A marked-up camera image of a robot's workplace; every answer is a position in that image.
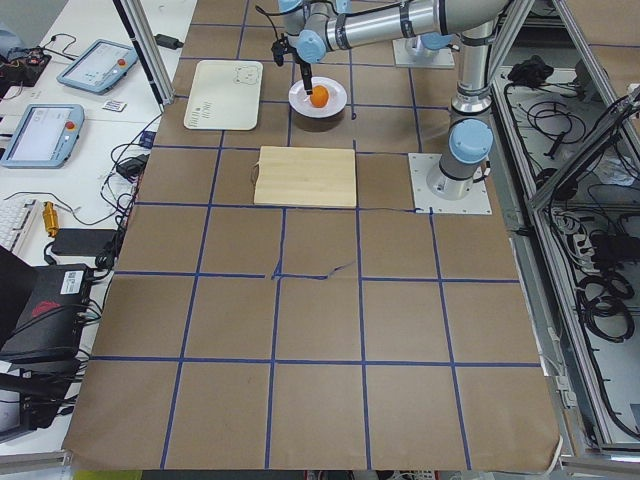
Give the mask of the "black power adapter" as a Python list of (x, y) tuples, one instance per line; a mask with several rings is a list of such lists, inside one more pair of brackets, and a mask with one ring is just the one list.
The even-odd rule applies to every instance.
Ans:
[(51, 246), (57, 256), (97, 256), (113, 244), (114, 229), (60, 229)]

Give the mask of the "wooden cutting board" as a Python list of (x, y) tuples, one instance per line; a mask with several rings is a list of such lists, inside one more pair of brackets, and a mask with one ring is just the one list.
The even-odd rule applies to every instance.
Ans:
[(352, 149), (263, 146), (257, 163), (256, 205), (354, 208)]

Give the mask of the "white keyboard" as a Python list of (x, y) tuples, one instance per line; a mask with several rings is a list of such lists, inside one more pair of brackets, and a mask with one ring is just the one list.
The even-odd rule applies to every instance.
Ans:
[(33, 198), (14, 198), (1, 201), (1, 246), (20, 255), (31, 229), (40, 218), (42, 203)]

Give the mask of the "orange fruit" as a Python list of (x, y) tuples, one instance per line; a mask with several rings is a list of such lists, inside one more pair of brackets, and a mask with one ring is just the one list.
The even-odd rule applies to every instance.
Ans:
[(324, 85), (313, 87), (313, 94), (309, 96), (309, 101), (315, 108), (324, 108), (330, 100), (329, 90)]

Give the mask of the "teach pendant upper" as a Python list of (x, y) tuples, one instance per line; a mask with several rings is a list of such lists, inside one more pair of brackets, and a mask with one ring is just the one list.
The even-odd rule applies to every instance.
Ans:
[(112, 89), (138, 61), (133, 47), (96, 40), (57, 77), (65, 86), (95, 94)]

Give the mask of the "gold metal cylinder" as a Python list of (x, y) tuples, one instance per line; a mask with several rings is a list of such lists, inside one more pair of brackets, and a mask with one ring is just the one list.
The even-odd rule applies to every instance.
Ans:
[(50, 238), (55, 238), (59, 231), (59, 220), (58, 213), (52, 202), (47, 201), (43, 203), (42, 217), (47, 235)]

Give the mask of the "teach pendant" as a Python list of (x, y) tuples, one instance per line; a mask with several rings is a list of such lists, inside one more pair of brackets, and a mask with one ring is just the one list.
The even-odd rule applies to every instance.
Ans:
[(30, 104), (1, 157), (14, 169), (55, 169), (69, 159), (84, 123), (79, 104)]
[(133, 47), (96, 40), (57, 77), (65, 86), (95, 94), (112, 89), (138, 61)]

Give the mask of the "cream rectangular tray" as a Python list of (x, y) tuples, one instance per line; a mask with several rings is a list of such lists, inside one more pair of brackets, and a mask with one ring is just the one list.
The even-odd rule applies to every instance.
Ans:
[(256, 127), (263, 65), (203, 60), (195, 70), (183, 124), (191, 130), (249, 131)]

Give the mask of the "black router box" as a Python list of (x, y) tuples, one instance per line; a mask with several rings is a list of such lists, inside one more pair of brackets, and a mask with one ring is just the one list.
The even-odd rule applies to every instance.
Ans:
[(15, 364), (59, 361), (78, 352), (80, 315), (88, 307), (84, 264), (1, 267), (1, 359)]

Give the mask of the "teach pendant lower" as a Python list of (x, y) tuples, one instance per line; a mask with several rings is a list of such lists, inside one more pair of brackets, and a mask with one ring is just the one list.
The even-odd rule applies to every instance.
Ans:
[(55, 169), (69, 159), (84, 123), (79, 104), (30, 104), (1, 157), (14, 169)]

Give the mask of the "small printed card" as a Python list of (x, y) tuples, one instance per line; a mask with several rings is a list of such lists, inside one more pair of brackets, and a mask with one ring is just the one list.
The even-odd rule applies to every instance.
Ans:
[(111, 112), (120, 113), (124, 111), (126, 106), (127, 106), (127, 103), (123, 101), (107, 100), (103, 105), (103, 109)]

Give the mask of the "black power brick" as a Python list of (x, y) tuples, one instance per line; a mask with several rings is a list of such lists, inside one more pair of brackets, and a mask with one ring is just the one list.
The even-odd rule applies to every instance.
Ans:
[(155, 34), (154, 39), (156, 41), (156, 44), (162, 48), (177, 50), (181, 49), (184, 46), (184, 43), (178, 38), (165, 34)]

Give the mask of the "white round plate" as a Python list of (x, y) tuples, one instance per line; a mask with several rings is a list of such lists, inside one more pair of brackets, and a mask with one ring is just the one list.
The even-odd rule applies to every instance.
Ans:
[(291, 107), (303, 116), (328, 118), (344, 109), (347, 93), (336, 80), (314, 77), (311, 94), (306, 92), (303, 81), (299, 80), (289, 89), (288, 99)]

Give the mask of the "aluminium frame post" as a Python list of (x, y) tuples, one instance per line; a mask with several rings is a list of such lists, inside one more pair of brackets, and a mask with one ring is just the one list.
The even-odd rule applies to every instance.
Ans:
[(162, 107), (171, 104), (175, 90), (142, 3), (139, 0), (113, 0), (112, 3), (138, 55), (156, 102)]

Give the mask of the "brown paper table cover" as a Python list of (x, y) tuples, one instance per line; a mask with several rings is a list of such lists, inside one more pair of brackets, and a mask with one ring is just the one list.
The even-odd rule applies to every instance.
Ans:
[[(543, 471), (559, 441), (499, 210), (418, 213), (408, 155), (444, 149), (455, 70), (390, 43), (288, 104), (251, 1), (196, 5), (64, 445), (79, 469)], [(263, 65), (249, 131), (184, 124), (203, 60)], [(256, 205), (263, 146), (352, 149), (354, 208)]]

